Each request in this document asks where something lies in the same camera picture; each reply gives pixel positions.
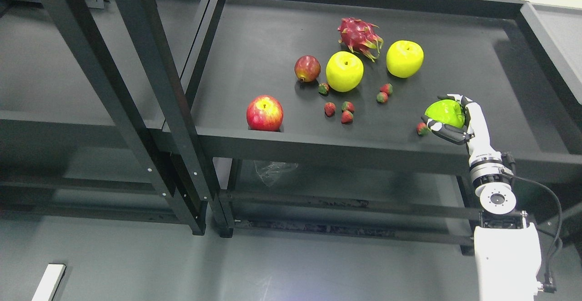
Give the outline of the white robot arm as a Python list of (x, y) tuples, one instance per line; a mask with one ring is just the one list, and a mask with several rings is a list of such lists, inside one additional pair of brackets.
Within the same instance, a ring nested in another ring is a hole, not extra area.
[(473, 234), (479, 299), (532, 301), (540, 288), (541, 247), (536, 226), (516, 210), (511, 171), (496, 151), (477, 152), (468, 162), (483, 208)]

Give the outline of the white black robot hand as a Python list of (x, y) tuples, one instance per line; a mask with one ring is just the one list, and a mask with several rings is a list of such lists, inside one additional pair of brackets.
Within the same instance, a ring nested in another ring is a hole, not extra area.
[(482, 107), (465, 95), (445, 94), (438, 96), (439, 100), (455, 100), (464, 112), (464, 127), (459, 129), (452, 125), (441, 123), (426, 116), (421, 120), (428, 125), (433, 135), (453, 143), (465, 145), (468, 152), (468, 164), (476, 167), (484, 163), (502, 163), (501, 152), (491, 146), (491, 138)]

